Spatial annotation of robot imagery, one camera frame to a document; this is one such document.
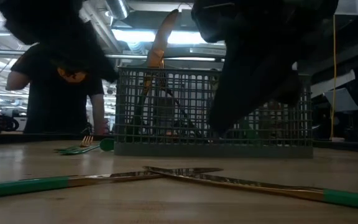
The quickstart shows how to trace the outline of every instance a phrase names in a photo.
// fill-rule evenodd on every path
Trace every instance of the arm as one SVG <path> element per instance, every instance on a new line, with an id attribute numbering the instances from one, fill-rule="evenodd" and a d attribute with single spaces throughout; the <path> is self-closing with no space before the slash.
<path id="1" fill-rule="evenodd" d="M 8 91 L 22 90 L 37 74 L 40 66 L 42 66 L 42 58 L 39 55 L 39 47 L 33 46 L 12 66 L 5 89 Z"/>
<path id="2" fill-rule="evenodd" d="M 94 134 L 104 134 L 104 99 L 103 94 L 90 96 L 92 103 Z"/>
<path id="3" fill-rule="evenodd" d="M 30 82 L 29 76 L 20 72 L 12 71 L 7 76 L 5 89 L 8 91 L 22 90 L 24 89 L 24 87 L 27 86 L 27 84 L 29 84 L 29 82 Z"/>
<path id="4" fill-rule="evenodd" d="M 88 95 L 92 104 L 94 133 L 104 134 L 104 90 L 102 80 L 94 75 L 90 79 Z"/>

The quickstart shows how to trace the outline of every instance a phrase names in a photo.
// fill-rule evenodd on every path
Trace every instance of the fork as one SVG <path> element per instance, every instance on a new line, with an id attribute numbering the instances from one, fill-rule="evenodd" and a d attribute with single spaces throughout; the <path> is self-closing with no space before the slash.
<path id="1" fill-rule="evenodd" d="M 79 154 L 86 153 L 86 152 L 89 152 L 90 150 L 100 147 L 99 145 L 91 146 L 92 142 L 93 142 L 93 136 L 85 136 L 82 139 L 82 142 L 79 147 L 71 148 L 69 150 L 61 150 L 61 151 L 59 151 L 59 153 L 61 155 L 66 155 L 66 156 L 79 155 Z"/>
<path id="2" fill-rule="evenodd" d="M 82 139 L 82 142 L 81 142 L 80 146 L 70 146 L 70 147 L 65 148 L 65 149 L 55 149 L 55 151 L 57 151 L 57 152 L 75 151 L 79 147 L 89 147 L 92 144 L 92 142 L 93 142 L 93 136 L 85 136 Z"/>
<path id="3" fill-rule="evenodd" d="M 92 144 L 93 142 L 93 136 L 85 136 L 83 139 L 82 139 L 82 142 L 80 144 L 80 147 L 90 147 L 90 145 Z"/>

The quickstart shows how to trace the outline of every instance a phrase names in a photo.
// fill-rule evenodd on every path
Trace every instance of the person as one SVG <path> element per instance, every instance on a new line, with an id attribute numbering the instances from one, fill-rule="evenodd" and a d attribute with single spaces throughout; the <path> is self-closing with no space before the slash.
<path id="1" fill-rule="evenodd" d="M 87 96 L 93 109 L 94 134 L 104 133 L 104 90 L 98 76 L 58 68 L 37 44 L 11 67 L 6 90 L 21 90 L 29 83 L 24 133 L 82 133 L 88 124 Z"/>

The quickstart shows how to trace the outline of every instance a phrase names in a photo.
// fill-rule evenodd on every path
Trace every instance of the wooden table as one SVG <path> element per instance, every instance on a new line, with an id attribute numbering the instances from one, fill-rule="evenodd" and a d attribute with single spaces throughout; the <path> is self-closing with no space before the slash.
<path id="1" fill-rule="evenodd" d="M 0 181 L 166 168 L 220 167 L 215 174 L 358 192 L 358 153 L 316 149 L 315 159 L 118 157 L 99 150 L 60 156 L 78 142 L 0 145 Z M 170 179 L 142 180 L 0 198 L 0 223 L 358 223 L 358 209 L 220 189 Z"/>

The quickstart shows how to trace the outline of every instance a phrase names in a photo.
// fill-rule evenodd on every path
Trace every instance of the wire basket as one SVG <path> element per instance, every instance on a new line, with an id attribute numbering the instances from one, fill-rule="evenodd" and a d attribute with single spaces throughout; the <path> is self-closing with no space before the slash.
<path id="1" fill-rule="evenodd" d="M 266 103 L 217 139 L 207 114 L 220 72 L 121 67 L 119 74 L 117 155 L 313 157 L 307 75 L 301 75 L 304 90 L 295 108 Z M 152 81 L 145 75 L 152 75 Z M 145 82 L 151 85 L 145 88 Z"/>

